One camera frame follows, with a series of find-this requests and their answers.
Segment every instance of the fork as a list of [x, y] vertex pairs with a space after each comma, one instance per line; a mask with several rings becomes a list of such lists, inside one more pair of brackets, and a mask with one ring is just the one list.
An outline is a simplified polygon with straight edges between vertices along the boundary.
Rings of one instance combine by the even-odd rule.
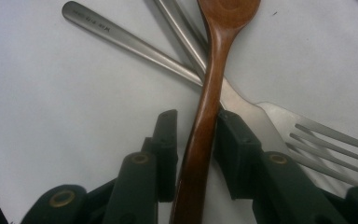
[[[181, 11], [181, 8], [178, 6], [176, 1], [155, 0], [155, 3], [172, 27], [181, 44], [184, 46], [190, 61], [193, 63], [195, 70], [202, 79], [205, 72], [205, 64], [207, 62], [205, 54], [205, 39], [202, 39], [202, 36], [198, 35], [199, 33], [195, 31], [191, 26], [191, 23], [186, 20], [184, 13]], [[281, 138], [291, 149], [290, 154], [292, 157], [293, 155], [296, 155], [294, 154], [294, 151], [305, 151], [316, 156], [316, 158], [323, 158], [358, 172], [358, 167], [332, 156], [331, 153], [323, 151], [321, 148], [334, 150], [335, 152], [356, 160], [358, 160], [358, 154], [343, 147], [334, 145], [313, 133], [338, 140], [339, 142], [346, 143], [354, 147], [358, 147], [357, 139], [328, 128], [313, 120], [304, 118], [275, 104], [263, 102], [255, 105], [263, 108], [268, 114], [268, 118], [278, 130]], [[302, 163], [302, 161], [299, 161], [296, 156], [294, 159], [297, 160], [297, 162]]]
[[[106, 18], [91, 11], [90, 9], [83, 7], [78, 3], [69, 2], [65, 4], [65, 6], [62, 8], [62, 15], [68, 21], [71, 21], [79, 25], [80, 27], [92, 32], [93, 34], [111, 43], [117, 44], [122, 48], [127, 49], [153, 63], [156, 63], [174, 72], [176, 75], [184, 77], [187, 80], [199, 86], [201, 85], [200, 78], [192, 70], [182, 66], [174, 59], [165, 55], [161, 51], [153, 48], [152, 46], [148, 45], [140, 38], [125, 31], [123, 28], [117, 26], [116, 24], [112, 23]], [[95, 22], [97, 25], [95, 25], [92, 22], [89, 22], [90, 19], [105, 24], [107, 27], [110, 28], [110, 32], [107, 33], [105, 30], [102, 30], [101, 27], [98, 26], [98, 22]], [[181, 26], [181, 27], [183, 27], [180, 30], [181, 32], [190, 31], [189, 29], [185, 29], [185, 26]], [[197, 50], [197, 52], [200, 52], [198, 55], [199, 56], [203, 55], [203, 51], [200, 46], [194, 45], [191, 47], [194, 49], [199, 48]], [[280, 133], [278, 133], [276, 127], [270, 120], [273, 119], [273, 117], [269, 118], [268, 114], [261, 107], [259, 107], [258, 105], [253, 105], [242, 99], [234, 91], [234, 89], [230, 86], [230, 84], [227, 82], [226, 79], [224, 79], [223, 81], [222, 97], [220, 101], [223, 108], [239, 114], [244, 119], [244, 121], [248, 124], [248, 126], [252, 129], [252, 131], [255, 133], [257, 138], [262, 143], [263, 150], [265, 151], [275, 150], [285, 154], [289, 154], [299, 164], [307, 166], [310, 169], [315, 170], [319, 173], [332, 176], [335, 179], [346, 182], [353, 186], [358, 186], [358, 181], [354, 180], [350, 176], [341, 174], [329, 167], [326, 167], [325, 165], [322, 165], [315, 160], [312, 160], [310, 158], [301, 155], [297, 151], [289, 150], [287, 145], [283, 142], [281, 138], [281, 136], [284, 137], [286, 133], [282, 133], [283, 132], [282, 129], [279, 129]]]

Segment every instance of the wooden spoon bowl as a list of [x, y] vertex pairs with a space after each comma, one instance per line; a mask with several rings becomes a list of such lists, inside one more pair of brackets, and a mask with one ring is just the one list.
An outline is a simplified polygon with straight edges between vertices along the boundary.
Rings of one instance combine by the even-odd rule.
[[223, 73], [237, 33], [257, 12], [260, 0], [199, 0], [210, 44], [208, 67], [172, 203], [172, 224], [200, 224]]

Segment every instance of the brown spoon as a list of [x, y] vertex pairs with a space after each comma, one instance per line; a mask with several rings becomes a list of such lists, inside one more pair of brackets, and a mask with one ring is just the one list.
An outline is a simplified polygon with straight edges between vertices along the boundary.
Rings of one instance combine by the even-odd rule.
[[188, 139], [172, 203], [172, 224], [200, 224], [223, 72], [237, 33], [257, 12], [260, 0], [198, 0], [210, 44], [197, 116]]

